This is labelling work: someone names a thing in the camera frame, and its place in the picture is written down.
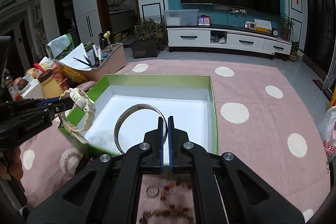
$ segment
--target transparent plastic bin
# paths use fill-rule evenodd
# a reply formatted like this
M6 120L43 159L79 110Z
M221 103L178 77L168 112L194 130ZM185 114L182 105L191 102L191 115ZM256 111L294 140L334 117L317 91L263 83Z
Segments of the transparent plastic bin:
M166 26L197 26L199 10L167 10L163 11Z

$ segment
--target human hand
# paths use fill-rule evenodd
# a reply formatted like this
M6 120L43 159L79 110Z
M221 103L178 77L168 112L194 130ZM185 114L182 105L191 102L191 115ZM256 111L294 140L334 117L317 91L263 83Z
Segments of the human hand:
M9 173L20 180L23 177L23 169L22 169L22 162L20 159L21 150L19 147L7 152L7 157L9 160ZM6 166L0 162L0 176L4 176L7 174Z

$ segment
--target metal ring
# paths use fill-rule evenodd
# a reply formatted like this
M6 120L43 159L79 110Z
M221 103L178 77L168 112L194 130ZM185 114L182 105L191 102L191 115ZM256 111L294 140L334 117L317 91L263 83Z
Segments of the metal ring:
M155 107L153 107L151 105L137 104L137 105L134 105L134 106L128 108L127 110L125 110L124 113L121 114L121 116L119 117L117 123L115 124L115 128L114 128L114 142L115 142L115 145L117 146L118 150L122 154L125 154L125 152L121 149L120 144L119 144L119 130L121 128L121 125L127 119L127 117L129 115L131 115L134 112L136 112L138 110L141 110L141 109L150 109L150 110L153 110L153 111L157 112L161 116L161 118L164 121L164 123L163 123L163 132L164 132L163 143L166 142L167 135L168 135L168 127L167 127L166 119L164 118L163 114L157 108L155 108Z
M155 193L155 194L149 194L149 193L148 193L148 190L151 189L151 188L157 188L157 193ZM159 188L158 188L157 186L154 186L154 185L150 185L150 186L148 186L148 188L147 188L147 190L146 190L146 194L147 194L147 196L148 196L149 198L155 198L159 193L160 193Z

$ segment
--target black planter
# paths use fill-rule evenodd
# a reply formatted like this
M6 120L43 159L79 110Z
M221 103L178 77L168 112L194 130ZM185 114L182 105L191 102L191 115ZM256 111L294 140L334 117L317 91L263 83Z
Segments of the black planter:
M149 40L137 39L130 44L133 58L148 58L158 56L158 38L150 38Z

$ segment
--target silver screw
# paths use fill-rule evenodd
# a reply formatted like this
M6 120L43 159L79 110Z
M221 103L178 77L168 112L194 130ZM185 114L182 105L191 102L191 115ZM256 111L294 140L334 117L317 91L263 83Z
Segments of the silver screw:
M104 155L101 155L99 159L101 162L108 162L111 159L111 156L104 154Z
M147 149L150 148L151 146L150 146L149 143L141 143L141 144L139 145L139 147L140 147L140 149L142 149L142 150L147 150Z
M232 153L230 153L230 152L224 153L224 159L225 160L233 160L233 158L234 158L234 156L233 156Z
M183 147L184 147L185 149L192 149L192 148L194 147L194 144L193 144L192 142L185 142L185 143L183 144Z

